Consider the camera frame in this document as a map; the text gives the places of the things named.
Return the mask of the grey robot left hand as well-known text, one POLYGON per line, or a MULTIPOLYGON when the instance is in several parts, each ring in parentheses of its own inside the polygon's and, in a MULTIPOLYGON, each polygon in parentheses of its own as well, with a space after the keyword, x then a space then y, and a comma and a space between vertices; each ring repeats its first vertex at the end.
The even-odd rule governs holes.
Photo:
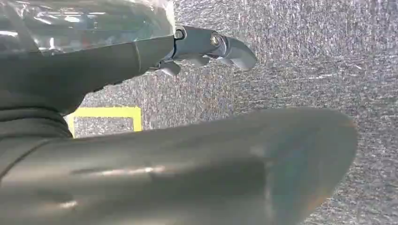
POLYGON ((252 69, 243 42, 176 26, 171 0, 0 3, 3 225, 295 225, 330 197, 358 145, 327 108, 265 109, 74 138, 88 93, 210 59, 252 69))

